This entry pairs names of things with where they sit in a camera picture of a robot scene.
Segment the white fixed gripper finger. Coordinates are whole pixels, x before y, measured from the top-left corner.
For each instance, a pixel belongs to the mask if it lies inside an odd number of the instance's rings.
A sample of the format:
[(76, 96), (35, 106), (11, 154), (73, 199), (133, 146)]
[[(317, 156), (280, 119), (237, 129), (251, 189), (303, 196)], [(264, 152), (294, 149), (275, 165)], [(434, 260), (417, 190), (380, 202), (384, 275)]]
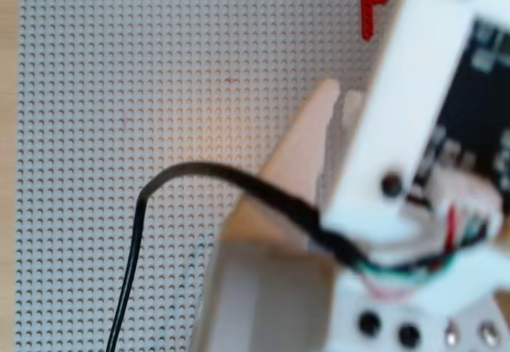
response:
[[(324, 164), (326, 131), (338, 98), (339, 82), (321, 81), (258, 176), (313, 204)], [(244, 195), (223, 225), (221, 240), (306, 244), (308, 237), (283, 215)]]

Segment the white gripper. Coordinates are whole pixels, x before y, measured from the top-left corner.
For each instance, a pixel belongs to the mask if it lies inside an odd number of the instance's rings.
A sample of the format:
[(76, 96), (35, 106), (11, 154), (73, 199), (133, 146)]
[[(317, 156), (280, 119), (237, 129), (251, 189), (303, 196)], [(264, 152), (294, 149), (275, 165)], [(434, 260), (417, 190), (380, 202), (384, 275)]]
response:
[(427, 284), (361, 276), (316, 249), (225, 241), (213, 258), (193, 351), (506, 351), (494, 292), (509, 258), (459, 253)]

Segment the white moving gripper finger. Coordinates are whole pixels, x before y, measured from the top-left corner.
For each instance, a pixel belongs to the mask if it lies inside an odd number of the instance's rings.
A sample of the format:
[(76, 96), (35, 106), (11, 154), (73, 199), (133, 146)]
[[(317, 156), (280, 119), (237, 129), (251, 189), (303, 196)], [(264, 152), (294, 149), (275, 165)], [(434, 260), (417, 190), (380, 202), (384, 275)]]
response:
[(366, 94), (360, 90), (349, 90), (342, 107), (342, 126), (345, 129), (354, 127), (359, 119), (365, 104)]

